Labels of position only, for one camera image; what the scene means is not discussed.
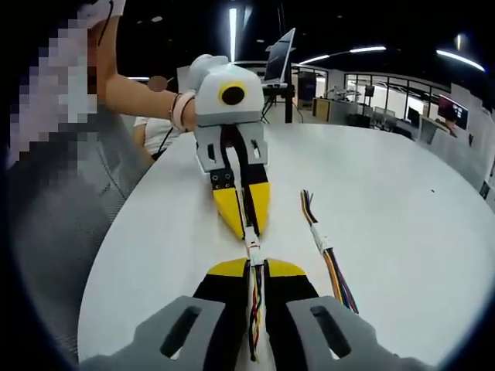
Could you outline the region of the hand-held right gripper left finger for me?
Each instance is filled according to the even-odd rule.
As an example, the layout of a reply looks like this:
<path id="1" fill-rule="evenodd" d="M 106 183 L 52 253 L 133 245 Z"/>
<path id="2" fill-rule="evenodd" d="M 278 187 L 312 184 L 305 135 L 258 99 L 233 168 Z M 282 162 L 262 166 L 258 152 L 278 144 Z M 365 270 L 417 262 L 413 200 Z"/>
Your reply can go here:
<path id="1" fill-rule="evenodd" d="M 246 332 L 246 258 L 207 271 L 194 295 L 182 295 L 144 320 L 131 343 L 93 356 L 82 370 L 233 370 Z"/>

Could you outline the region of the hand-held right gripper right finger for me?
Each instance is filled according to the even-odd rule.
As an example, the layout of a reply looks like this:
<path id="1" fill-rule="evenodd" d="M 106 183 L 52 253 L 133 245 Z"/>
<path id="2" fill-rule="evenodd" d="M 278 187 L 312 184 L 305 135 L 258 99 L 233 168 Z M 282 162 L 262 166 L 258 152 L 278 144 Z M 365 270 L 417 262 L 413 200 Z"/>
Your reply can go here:
<path id="1" fill-rule="evenodd" d="M 375 328 L 332 296 L 320 296 L 304 270 L 265 261 L 266 330 L 278 370 L 430 370 L 377 340 Z"/>

